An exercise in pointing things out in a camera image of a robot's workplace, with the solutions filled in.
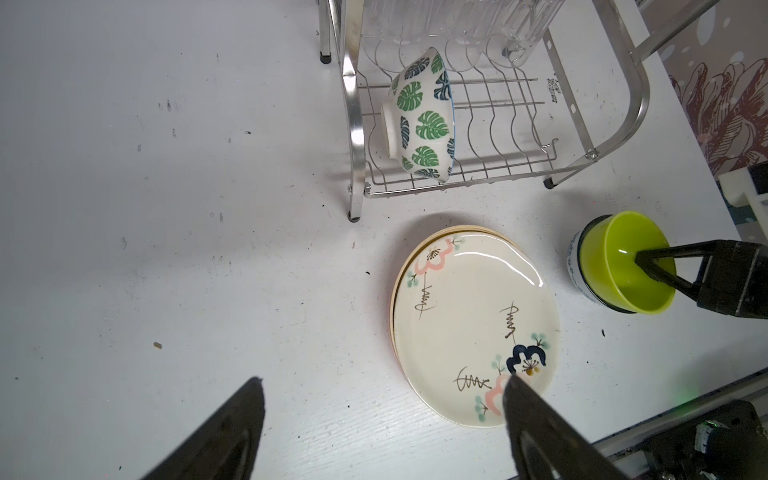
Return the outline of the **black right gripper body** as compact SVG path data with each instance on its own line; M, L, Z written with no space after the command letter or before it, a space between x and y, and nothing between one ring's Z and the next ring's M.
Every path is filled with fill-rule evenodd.
M697 282L699 308L767 319L767 246L735 240L704 243Z

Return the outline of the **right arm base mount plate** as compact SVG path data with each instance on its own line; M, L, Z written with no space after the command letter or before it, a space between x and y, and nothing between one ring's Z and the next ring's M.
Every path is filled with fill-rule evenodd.
M753 404L734 400L642 444L656 479L765 479L767 430Z

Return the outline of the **lime green bowl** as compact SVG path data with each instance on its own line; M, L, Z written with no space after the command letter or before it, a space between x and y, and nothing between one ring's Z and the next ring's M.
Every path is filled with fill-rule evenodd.
M646 275L635 255L668 246L649 217L635 211L612 214L586 234L579 253L581 271L604 301L632 314L660 314L672 304L675 289Z

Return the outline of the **white floral plate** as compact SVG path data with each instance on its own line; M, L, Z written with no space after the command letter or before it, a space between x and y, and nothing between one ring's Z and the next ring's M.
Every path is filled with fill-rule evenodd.
M425 247L399 284L394 327L416 394L466 427L504 425L508 380L517 375L541 394L559 363L559 316L540 269L490 234L455 233Z

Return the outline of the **yellow plate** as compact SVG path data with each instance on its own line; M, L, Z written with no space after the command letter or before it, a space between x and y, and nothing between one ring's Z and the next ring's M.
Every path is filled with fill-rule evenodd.
M419 255L419 253L427 247L429 244L434 242L437 239L440 239L442 237L449 236L450 234L455 233L468 233L468 232L480 232L485 234L494 235L496 237L499 237L503 239L505 242L509 243L510 245L517 247L517 244L504 236L502 233L499 233L495 230L492 230L490 228L482 227L479 225L455 225L455 226L449 226L446 228L443 228L430 236L426 237L422 242L420 242L409 254L408 256L403 260L402 266L400 268L400 271L398 272L397 276L395 277L395 280L392 283L392 290L390 295L390 302L389 302L389 330L390 330L390 337L391 337L391 348L394 355L395 360L397 363L400 363L399 356L396 349L396 343L395 343L395 327L394 327L394 308L395 308L395 301L399 290L399 284L401 280L404 278L408 266L411 264L411 262Z

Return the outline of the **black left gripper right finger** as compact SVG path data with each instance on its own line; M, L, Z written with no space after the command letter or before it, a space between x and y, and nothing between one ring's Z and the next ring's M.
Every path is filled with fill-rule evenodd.
M625 477L517 375L504 389L503 407L520 479Z

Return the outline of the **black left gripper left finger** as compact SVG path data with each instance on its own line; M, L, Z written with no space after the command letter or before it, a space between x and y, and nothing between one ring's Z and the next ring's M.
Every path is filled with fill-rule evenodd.
M265 418L262 380L247 380L147 479L249 479Z

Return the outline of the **clear drinking glass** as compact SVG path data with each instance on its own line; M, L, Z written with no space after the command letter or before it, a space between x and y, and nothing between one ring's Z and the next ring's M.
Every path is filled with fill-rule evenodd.
M367 1L363 36L404 65L429 47L448 57L449 68L466 71L482 58L519 68L559 13L561 1Z

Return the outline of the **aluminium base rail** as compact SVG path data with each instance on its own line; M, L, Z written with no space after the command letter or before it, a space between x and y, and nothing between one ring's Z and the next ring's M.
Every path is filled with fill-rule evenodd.
M756 420L767 426L767 368L717 388L675 408L604 437L593 446L612 462L639 450L641 443L685 421L709 413L734 400L752 404Z

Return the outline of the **silver two-tier dish rack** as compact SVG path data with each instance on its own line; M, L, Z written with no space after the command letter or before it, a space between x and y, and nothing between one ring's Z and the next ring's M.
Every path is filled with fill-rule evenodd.
M554 188L622 147L650 103L645 60L711 8L691 1L643 42L632 40L614 1L564 2L519 68L482 58L466 71L445 62L456 137L447 182L406 173L387 156L381 107L404 65L363 36L367 1L321 1L320 59L340 69L350 145L347 215L359 220L367 198L539 177Z

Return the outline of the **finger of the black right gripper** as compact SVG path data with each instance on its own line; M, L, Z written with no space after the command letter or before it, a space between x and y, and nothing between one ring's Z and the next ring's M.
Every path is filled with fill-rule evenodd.
M667 271L661 266L658 259L637 257L635 263L653 280L674 288L691 300L698 299L701 286L678 276L676 273Z
M693 258L711 255L716 248L717 241L710 240L666 248L641 250L635 255L635 263L638 266L649 265L652 261L664 258Z

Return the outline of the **green leaf pattern bowl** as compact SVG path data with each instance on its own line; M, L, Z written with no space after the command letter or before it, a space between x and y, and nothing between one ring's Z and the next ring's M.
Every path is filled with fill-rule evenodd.
M428 48L392 80L381 107L387 156L408 174L443 184L453 170L456 121L445 62Z

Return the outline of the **blue floral white bowl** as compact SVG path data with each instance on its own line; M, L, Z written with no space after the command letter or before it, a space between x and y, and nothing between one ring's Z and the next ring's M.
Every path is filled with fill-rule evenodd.
M600 304L615 312L619 312L622 314L632 314L632 311L619 308L615 305L612 305L604 301L602 298L597 296L595 292L592 290L592 288L587 284L585 277L581 271L579 253L580 253L581 246L586 234L589 233L600 221L608 218L609 218L609 215L602 215L594 218L573 236L568 247L568 253L566 258L567 269L574 286L588 299L590 299L594 303Z

